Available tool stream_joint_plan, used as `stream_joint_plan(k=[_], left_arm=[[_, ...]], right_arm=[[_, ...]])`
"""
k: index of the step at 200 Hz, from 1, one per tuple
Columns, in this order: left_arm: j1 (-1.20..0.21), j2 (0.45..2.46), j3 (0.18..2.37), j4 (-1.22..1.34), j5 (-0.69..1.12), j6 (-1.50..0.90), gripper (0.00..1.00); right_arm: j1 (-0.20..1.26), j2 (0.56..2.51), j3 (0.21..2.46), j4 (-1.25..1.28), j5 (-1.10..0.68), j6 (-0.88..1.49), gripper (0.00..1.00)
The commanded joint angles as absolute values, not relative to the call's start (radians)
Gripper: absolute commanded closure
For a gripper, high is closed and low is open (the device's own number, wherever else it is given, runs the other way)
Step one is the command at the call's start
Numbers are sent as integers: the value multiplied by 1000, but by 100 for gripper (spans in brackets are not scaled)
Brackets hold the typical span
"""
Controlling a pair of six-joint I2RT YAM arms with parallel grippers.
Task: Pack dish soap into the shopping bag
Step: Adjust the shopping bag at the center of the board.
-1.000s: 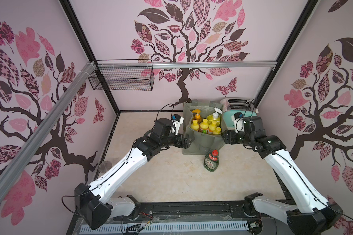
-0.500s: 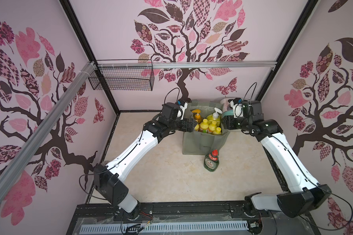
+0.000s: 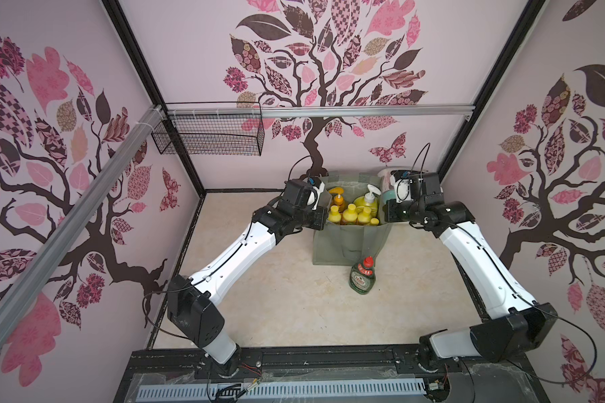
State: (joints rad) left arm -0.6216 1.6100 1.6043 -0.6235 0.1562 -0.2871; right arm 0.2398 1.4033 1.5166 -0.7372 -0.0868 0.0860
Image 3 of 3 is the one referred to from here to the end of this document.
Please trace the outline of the grey-green shopping bag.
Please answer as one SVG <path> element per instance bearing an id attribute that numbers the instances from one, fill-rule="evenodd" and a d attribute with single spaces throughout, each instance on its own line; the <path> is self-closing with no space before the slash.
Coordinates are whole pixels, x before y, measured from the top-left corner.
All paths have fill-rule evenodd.
<path id="1" fill-rule="evenodd" d="M 321 177 L 326 190 L 319 199 L 319 205 L 330 207 L 329 190 L 342 187 L 346 201 L 352 202 L 368 192 L 368 185 L 381 189 L 382 179 L 366 173 L 329 173 Z M 383 217 L 378 218 L 378 226 L 340 225 L 327 222 L 324 229 L 314 232 L 314 265 L 351 266 L 358 260 L 372 256 L 377 258 L 384 248 L 393 225 Z"/>

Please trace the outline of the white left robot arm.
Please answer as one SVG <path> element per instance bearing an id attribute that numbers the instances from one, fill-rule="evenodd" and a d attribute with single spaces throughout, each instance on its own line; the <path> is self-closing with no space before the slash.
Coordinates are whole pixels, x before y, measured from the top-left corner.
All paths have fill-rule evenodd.
<path id="1" fill-rule="evenodd" d="M 218 305 L 262 255 L 304 228 L 321 230 L 328 209 L 264 206 L 254 211 L 246 230 L 213 262 L 189 277 L 174 277 L 167 290 L 167 319 L 212 359 L 224 377 L 240 367 L 241 347 L 227 334 Z"/>

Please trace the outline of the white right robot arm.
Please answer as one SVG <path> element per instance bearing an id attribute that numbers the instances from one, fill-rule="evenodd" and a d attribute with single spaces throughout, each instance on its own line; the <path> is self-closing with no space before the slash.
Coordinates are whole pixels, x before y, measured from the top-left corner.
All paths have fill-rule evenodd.
<path id="1" fill-rule="evenodd" d="M 407 222 L 433 233 L 472 282 L 488 316 L 468 328 L 421 337 L 417 361 L 424 371 L 435 372 L 442 361 L 454 358 L 498 363 L 543 344 L 556 323 L 556 310 L 537 302 L 511 275 L 463 203 L 390 200 L 383 211 L 389 223 Z"/>

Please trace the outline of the dark green bottle red cap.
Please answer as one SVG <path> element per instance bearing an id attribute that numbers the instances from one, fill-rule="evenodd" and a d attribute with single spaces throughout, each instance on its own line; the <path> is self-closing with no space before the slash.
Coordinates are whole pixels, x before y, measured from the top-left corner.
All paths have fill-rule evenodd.
<path id="1" fill-rule="evenodd" d="M 368 294 L 376 283 L 375 260 L 367 256 L 351 268 L 349 285 L 361 295 Z"/>

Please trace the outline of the large yellow dish soap bottle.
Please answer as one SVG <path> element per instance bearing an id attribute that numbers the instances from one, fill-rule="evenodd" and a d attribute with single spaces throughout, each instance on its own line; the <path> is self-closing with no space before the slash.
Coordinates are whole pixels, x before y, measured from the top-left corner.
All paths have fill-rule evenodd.
<path id="1" fill-rule="evenodd" d="M 356 212 L 362 213 L 364 208 L 371 208 L 371 216 L 376 217 L 378 215 L 380 196 L 381 190 L 372 184 L 368 184 L 367 192 L 363 196 L 356 198 L 354 201 Z"/>

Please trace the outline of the orange pump soap bottle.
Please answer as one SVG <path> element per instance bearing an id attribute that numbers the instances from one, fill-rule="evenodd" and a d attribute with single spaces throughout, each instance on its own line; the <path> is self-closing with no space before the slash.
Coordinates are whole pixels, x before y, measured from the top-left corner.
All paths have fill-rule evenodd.
<path id="1" fill-rule="evenodd" d="M 331 207 L 337 206 L 338 212 L 342 213 L 347 207 L 344 188 L 336 186 L 329 189 L 328 193 L 331 195 Z"/>

